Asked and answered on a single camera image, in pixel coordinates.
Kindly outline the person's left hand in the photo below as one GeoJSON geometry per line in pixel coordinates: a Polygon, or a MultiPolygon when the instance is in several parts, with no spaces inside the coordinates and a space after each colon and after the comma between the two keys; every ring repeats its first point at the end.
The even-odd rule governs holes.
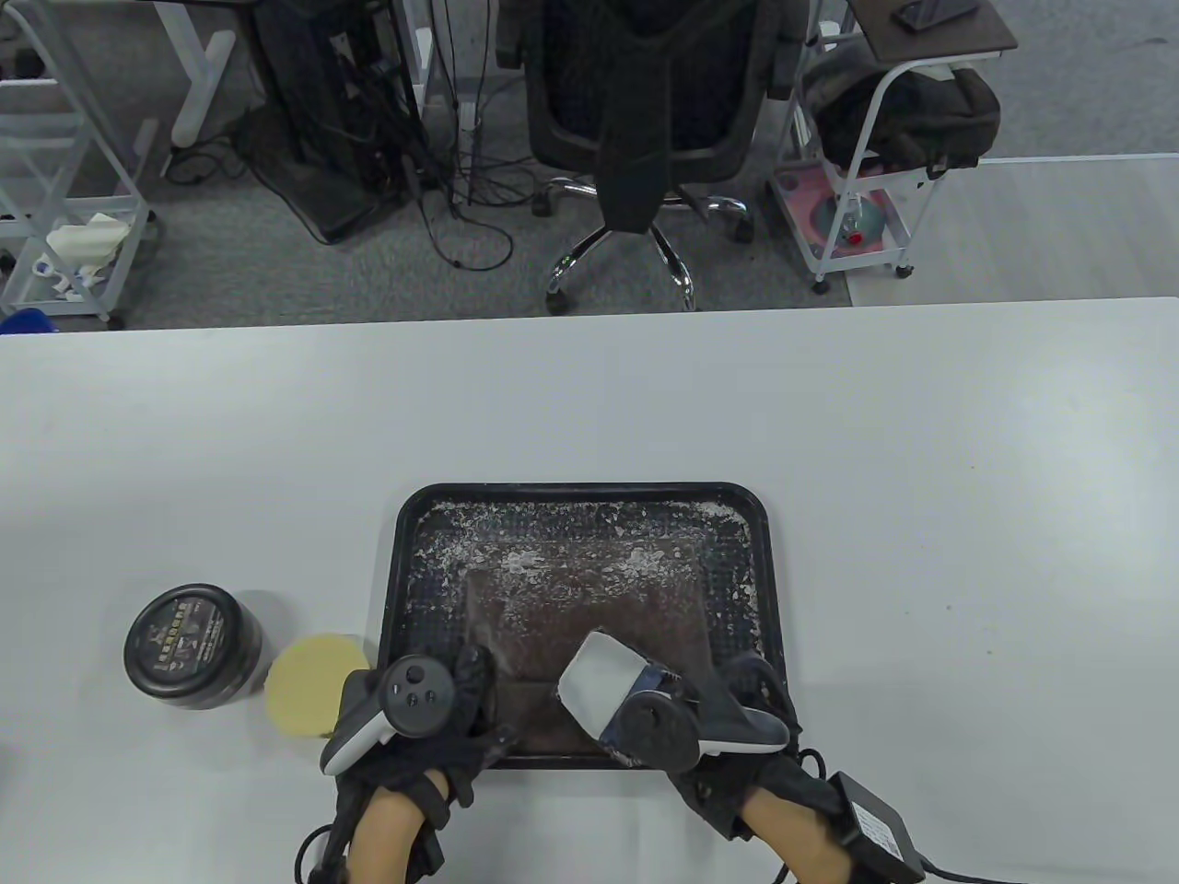
{"type": "Polygon", "coordinates": [[[452,804],[470,807],[475,778],[518,739],[493,723],[494,693],[496,665],[480,645],[460,648],[453,665],[407,654],[349,675],[320,760],[336,783],[332,836],[351,836],[378,790],[409,798],[434,830],[452,804]]]}

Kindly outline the person's right hand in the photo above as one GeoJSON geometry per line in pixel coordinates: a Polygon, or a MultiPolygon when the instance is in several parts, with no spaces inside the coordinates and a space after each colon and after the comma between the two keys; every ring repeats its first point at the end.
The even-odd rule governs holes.
{"type": "Polygon", "coordinates": [[[804,768],[788,682],[757,654],[692,680],[623,649],[564,705],[617,761],[664,772],[702,820],[735,842],[753,836],[742,812],[764,791],[835,822],[841,793],[804,768]]]}

